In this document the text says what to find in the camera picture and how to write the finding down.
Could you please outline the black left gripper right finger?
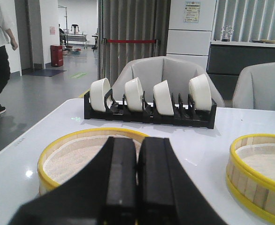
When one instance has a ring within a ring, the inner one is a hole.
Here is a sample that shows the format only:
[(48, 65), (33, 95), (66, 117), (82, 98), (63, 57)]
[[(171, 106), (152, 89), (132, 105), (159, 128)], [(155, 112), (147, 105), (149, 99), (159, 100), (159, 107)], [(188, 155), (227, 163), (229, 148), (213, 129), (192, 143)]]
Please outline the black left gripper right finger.
[(140, 225), (224, 225), (177, 159), (168, 138), (147, 137), (138, 165)]

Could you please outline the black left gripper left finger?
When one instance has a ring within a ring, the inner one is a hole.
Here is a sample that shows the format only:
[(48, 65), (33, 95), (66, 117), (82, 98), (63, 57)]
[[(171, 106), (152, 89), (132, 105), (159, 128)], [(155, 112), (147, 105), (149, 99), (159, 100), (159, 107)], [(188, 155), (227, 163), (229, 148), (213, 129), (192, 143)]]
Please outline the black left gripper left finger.
[(136, 222), (136, 148), (109, 137), (70, 180), (22, 205), (11, 225), (133, 225)]

